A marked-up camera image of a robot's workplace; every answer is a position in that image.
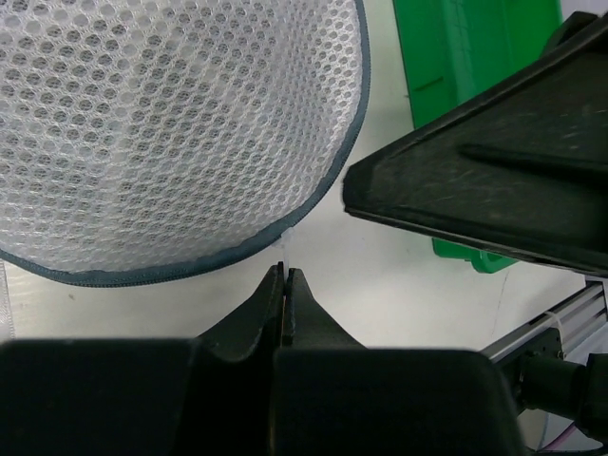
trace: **white mesh fabric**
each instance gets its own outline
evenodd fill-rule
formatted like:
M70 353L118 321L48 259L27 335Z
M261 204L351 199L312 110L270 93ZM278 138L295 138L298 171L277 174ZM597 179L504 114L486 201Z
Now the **white mesh fabric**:
M0 0L0 250L129 271L306 201L361 98L353 0Z

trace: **green container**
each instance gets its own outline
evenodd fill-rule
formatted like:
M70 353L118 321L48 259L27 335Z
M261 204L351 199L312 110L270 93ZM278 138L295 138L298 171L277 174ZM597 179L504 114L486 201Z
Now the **green container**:
M414 126L533 63L561 24L559 0L393 0ZM495 273L515 260L439 239L439 257Z

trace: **gray fabric trim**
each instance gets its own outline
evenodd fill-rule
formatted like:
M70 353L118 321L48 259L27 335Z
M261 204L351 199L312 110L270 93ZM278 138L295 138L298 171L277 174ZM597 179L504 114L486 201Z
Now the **gray fabric trim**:
M321 180L313 195L291 214L274 222L254 237L242 242L238 247L225 250L215 255L204 256L195 261L174 263L167 266L157 266L152 268L142 268L134 271L105 272L89 271L85 273L66 273L44 268L30 261L13 256L9 253L0 251L0 258L9 261L20 268L30 271L39 276L50 278L70 285L85 287L125 287L143 285L147 283L157 283L199 274L209 273L231 264L251 257L266 247L276 242L288 228L300 222L325 196L330 187L337 179L346 159L351 153L352 147L359 135L361 125L365 118L370 97L371 81L371 57L370 57L370 37L366 22L363 0L353 0L359 16L359 27L361 32L361 53L363 55L363 79L361 87L361 99L354 119L349 127L342 147L338 150L330 171Z

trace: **black plastic part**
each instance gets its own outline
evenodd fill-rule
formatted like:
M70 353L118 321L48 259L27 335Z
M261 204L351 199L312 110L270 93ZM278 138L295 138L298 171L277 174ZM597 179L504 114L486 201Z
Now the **black plastic part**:
M165 456L196 340L0 346L0 454Z
M346 211L608 276L608 16L352 166Z
M608 355L590 354L585 389L577 427L608 445Z
M7 456L524 454L487 358L367 351L282 265L195 339L5 344L0 392Z
M544 356L529 356L523 366L522 400L527 409L541 409L570 420L579 415L585 367Z
M515 401L518 413L523 412L526 408L526 403L522 398L522 378L525 362L530 356L561 360L560 330L547 328L498 362L498 366L501 368L511 390L511 396Z
M597 20L598 16L591 12L574 11L547 40L542 55L552 52Z
M526 454L504 380L463 351L280 351L275 456Z
M273 266L256 291L199 337L198 352L173 455L263 455L268 443L272 357L281 332L283 267Z
M302 271L290 271L287 290L284 346L298 349L362 347L314 300Z

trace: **white table surface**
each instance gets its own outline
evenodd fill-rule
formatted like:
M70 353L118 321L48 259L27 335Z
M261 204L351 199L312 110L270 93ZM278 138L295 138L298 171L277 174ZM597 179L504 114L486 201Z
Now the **white table surface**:
M412 129L391 0L365 3L370 108L350 163ZM463 261L440 259L428 237L347 216L341 181L295 227L290 264L365 345L481 349L583 286L580 275L540 266L480 275ZM271 247L212 274L125 289L71 287L8 265L16 335L196 335L244 301L281 259Z

